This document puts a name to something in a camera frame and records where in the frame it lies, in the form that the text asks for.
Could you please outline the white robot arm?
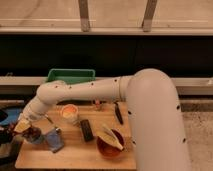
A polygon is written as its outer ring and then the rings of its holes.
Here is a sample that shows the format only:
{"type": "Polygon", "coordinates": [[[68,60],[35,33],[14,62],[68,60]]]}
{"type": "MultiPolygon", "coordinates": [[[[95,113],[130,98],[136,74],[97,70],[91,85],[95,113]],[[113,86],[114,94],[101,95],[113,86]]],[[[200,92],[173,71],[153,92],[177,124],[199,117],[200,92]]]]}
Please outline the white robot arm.
{"type": "Polygon", "coordinates": [[[19,119],[37,121],[61,101],[96,99],[127,104],[138,171],[191,171],[178,93],[172,79],[158,69],[71,85],[44,83],[19,119]]]}

